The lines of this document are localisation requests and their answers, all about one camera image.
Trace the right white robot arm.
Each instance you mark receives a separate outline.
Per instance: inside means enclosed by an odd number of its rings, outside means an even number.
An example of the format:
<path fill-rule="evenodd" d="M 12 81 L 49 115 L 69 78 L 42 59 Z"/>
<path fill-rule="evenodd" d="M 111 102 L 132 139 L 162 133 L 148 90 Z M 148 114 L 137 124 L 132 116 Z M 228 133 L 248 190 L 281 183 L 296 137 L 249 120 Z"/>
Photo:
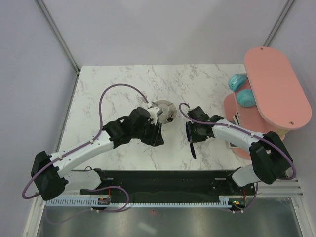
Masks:
<path fill-rule="evenodd" d="M 216 138 L 246 151 L 251 165 L 237 169 L 226 182 L 227 191 L 238 194 L 244 186 L 263 182 L 272 184 L 277 179 L 291 180 L 296 175 L 293 160 L 279 135 L 273 131 L 266 134 L 237 126 L 222 116 L 209 117 L 200 106 L 184 115 L 190 143 Z"/>

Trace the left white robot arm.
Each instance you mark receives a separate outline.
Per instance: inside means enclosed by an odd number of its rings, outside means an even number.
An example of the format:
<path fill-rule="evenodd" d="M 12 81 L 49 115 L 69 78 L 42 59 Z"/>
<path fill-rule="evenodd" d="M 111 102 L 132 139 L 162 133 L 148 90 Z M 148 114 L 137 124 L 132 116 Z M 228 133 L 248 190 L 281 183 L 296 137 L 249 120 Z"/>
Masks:
<path fill-rule="evenodd" d="M 128 116 L 110 121 L 101 126 L 95 137 L 77 147 L 48 155 L 45 151 L 35 156 L 31 177 L 39 195 L 48 201 L 65 191 L 69 180 L 66 178 L 74 168 L 89 159 L 128 144 L 131 139 L 139 139 L 149 146 L 164 144 L 159 117 L 160 107 L 144 109 L 138 107 Z"/>

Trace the blue plastic knife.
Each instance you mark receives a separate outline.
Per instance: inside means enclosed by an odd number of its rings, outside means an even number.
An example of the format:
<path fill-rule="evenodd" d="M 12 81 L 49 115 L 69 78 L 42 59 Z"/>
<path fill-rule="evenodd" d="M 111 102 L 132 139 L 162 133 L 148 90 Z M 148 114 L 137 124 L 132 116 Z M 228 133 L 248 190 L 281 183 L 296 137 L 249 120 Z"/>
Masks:
<path fill-rule="evenodd" d="M 188 122 L 186 123 L 185 128 L 186 128 L 187 140 L 188 140 L 189 145 L 190 145 L 191 155 L 192 155 L 193 159 L 197 159 L 197 156 L 196 156 L 196 153 L 195 153 L 195 149 L 194 149 L 194 146 L 193 146 L 193 142 L 191 141 L 191 132 L 190 132 L 190 129 L 189 129 L 189 123 Z"/>

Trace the white round divided container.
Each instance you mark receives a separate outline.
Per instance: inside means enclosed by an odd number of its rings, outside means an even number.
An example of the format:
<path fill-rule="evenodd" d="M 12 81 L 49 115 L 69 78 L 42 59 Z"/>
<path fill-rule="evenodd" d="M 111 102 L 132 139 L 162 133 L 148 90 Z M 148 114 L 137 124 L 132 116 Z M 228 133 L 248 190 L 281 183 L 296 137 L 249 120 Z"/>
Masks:
<path fill-rule="evenodd" d="M 151 102 L 152 105 L 159 107 L 162 112 L 159 116 L 159 122 L 162 124 L 169 124 L 171 122 L 168 122 L 167 119 L 169 117 L 173 117 L 173 121 L 176 119 L 177 116 L 177 109 L 173 102 L 170 102 L 168 100 L 158 100 L 155 102 Z"/>

